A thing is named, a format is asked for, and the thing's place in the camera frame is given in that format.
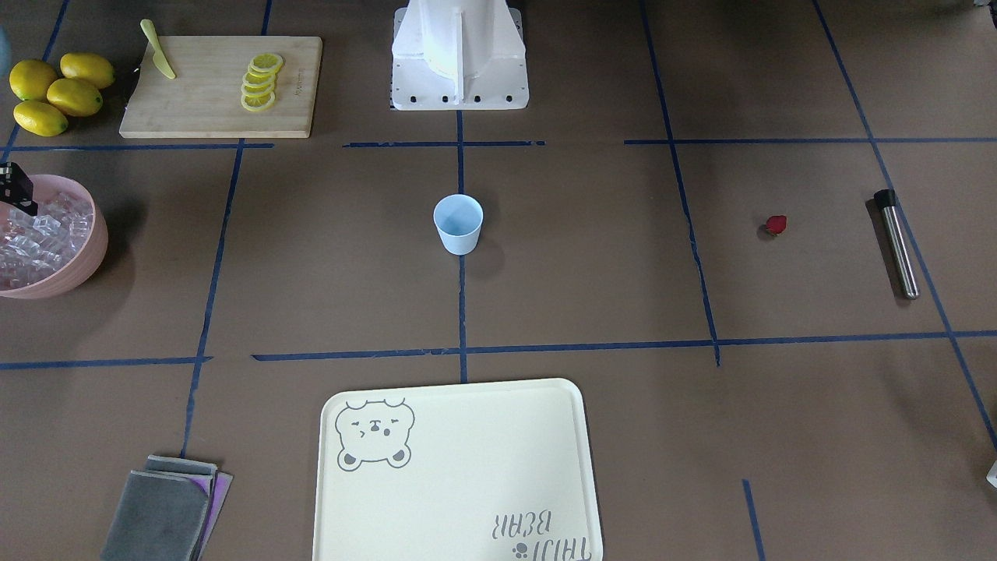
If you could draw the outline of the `yellow lemon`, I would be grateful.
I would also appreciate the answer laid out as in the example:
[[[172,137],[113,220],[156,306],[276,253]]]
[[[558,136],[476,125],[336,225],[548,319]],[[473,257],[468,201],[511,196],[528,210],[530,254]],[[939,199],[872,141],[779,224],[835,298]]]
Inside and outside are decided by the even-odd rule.
[[[104,105],[102,93],[96,86],[75,78],[54,81],[47,89],[46,99],[63,114],[72,117],[93,116]]]
[[[65,53],[59,60],[59,68],[65,78],[81,79],[99,91],[109,88],[115,82],[113,64],[93,52]]]
[[[48,89],[59,78],[56,69],[46,61],[24,59],[11,68],[9,85],[19,100],[47,102]]]
[[[61,111],[42,101],[22,101],[12,113],[17,125],[39,137],[56,137],[69,127],[69,121]]]

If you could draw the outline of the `yellow plastic knife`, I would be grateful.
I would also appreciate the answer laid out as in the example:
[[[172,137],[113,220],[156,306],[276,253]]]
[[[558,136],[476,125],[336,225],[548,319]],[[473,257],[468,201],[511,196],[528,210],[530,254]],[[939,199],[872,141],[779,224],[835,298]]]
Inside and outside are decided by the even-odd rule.
[[[152,48],[153,66],[156,67],[157,71],[159,71],[165,79],[177,78],[177,73],[175,73],[174,69],[171,67],[170,61],[167,59],[163,44],[160,42],[159,33],[157,32],[157,28],[154,26],[152,20],[142,19],[140,20],[139,25],[143,35],[146,36],[147,43],[149,43],[149,46]]]

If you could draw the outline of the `red strawberry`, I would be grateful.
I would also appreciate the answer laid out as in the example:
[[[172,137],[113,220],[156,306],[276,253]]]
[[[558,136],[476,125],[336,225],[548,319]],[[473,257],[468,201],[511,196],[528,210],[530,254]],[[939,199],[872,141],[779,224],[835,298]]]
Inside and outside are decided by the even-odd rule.
[[[784,231],[787,230],[788,218],[786,214],[773,214],[773,216],[766,219],[766,223],[763,224],[763,230],[770,235],[770,237],[779,237]]]

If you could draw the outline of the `white pedestal column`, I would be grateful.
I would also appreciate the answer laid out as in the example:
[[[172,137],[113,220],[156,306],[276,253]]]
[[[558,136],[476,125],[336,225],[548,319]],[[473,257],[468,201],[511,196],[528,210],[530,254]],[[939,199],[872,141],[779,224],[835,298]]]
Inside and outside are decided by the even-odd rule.
[[[506,1],[410,1],[394,13],[398,111],[506,111],[530,102],[521,11]]]

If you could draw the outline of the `steel muddler black cap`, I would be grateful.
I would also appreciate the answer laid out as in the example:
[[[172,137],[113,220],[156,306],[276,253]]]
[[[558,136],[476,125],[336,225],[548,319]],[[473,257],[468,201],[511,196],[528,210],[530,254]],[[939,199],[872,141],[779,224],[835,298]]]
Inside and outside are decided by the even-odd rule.
[[[900,282],[900,292],[908,301],[915,301],[920,297],[920,290],[907,249],[907,239],[905,239],[897,194],[895,194],[894,189],[880,189],[875,193],[873,199],[875,199],[877,210],[882,217],[884,234],[886,234],[886,239],[890,244],[895,273],[897,273],[897,280]]]

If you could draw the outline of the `lemon slices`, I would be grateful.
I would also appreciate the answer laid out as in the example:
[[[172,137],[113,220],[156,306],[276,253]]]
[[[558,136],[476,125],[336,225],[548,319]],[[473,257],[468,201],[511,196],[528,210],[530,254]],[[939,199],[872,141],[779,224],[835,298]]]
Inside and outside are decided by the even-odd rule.
[[[277,102],[277,81],[285,59],[276,52],[258,53],[246,67],[240,85],[240,105],[246,111],[266,111]]]

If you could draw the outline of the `grey folded cloth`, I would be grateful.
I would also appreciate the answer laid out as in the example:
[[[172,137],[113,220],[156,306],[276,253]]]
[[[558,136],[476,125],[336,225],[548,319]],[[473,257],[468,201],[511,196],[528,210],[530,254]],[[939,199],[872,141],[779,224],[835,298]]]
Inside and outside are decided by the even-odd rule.
[[[200,560],[234,477],[215,464],[149,455],[129,472],[102,560]]]

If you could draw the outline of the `pink bowl of ice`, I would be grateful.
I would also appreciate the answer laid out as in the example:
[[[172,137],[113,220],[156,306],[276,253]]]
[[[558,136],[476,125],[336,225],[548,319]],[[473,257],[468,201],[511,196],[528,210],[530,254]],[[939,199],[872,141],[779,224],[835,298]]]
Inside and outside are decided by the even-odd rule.
[[[2,297],[40,299],[74,290],[104,260],[109,231],[99,207],[78,182],[32,175],[36,216],[2,211]]]

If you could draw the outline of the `light blue plastic cup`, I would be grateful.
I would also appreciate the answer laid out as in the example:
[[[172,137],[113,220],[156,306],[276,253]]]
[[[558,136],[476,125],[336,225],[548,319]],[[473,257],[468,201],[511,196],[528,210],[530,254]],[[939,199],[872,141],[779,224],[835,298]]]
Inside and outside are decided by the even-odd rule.
[[[446,251],[465,256],[477,248],[484,210],[473,196],[452,194],[435,204],[433,221]]]

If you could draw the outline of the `cream bear tray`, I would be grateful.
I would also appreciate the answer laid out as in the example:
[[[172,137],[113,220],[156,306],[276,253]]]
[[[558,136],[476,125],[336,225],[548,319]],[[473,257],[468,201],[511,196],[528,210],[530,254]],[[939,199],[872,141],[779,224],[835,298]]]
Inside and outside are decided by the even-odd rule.
[[[341,392],[322,408],[314,560],[602,560],[567,379]]]

